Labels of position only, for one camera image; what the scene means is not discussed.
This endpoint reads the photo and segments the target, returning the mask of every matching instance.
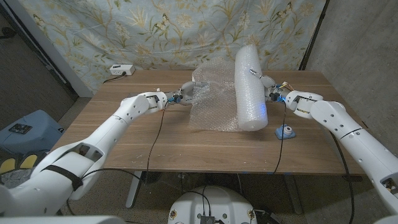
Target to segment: electrical outlet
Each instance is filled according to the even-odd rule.
[[[126,75],[132,75],[136,68],[134,65],[112,65],[109,70],[112,75],[122,75],[123,72],[126,72]]]

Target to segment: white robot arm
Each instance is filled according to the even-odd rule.
[[[314,119],[333,133],[365,171],[387,209],[398,214],[398,158],[363,129],[341,103],[323,101],[314,93],[279,88],[275,82],[265,88],[266,100],[284,101],[297,116]]]
[[[175,92],[149,92],[122,100],[118,110],[88,138],[62,146],[34,169],[31,178],[8,190],[0,186],[0,215],[4,217],[55,215],[68,198],[78,200],[94,185],[112,148],[129,125],[143,114],[164,110],[166,104],[187,105],[194,86],[188,82]]]

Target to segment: floral curtain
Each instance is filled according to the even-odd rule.
[[[195,69],[257,46],[263,70],[296,70],[325,0],[19,0],[95,93],[115,63]]]

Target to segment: white robot body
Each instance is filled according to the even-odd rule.
[[[204,187],[193,189],[193,192],[183,194],[174,202],[169,213],[168,224],[201,224],[203,216],[203,204],[205,205],[206,217],[214,217],[217,222],[238,223],[238,224],[257,224],[257,219],[253,211],[253,206],[240,194],[233,190],[220,186],[207,186],[204,196],[210,203],[211,215],[209,215],[209,206],[203,193]]]

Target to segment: white foam cylinder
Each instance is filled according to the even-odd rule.
[[[235,56],[235,92],[238,125],[243,131],[257,131],[268,124],[264,86],[250,69],[262,74],[257,48],[242,47]]]

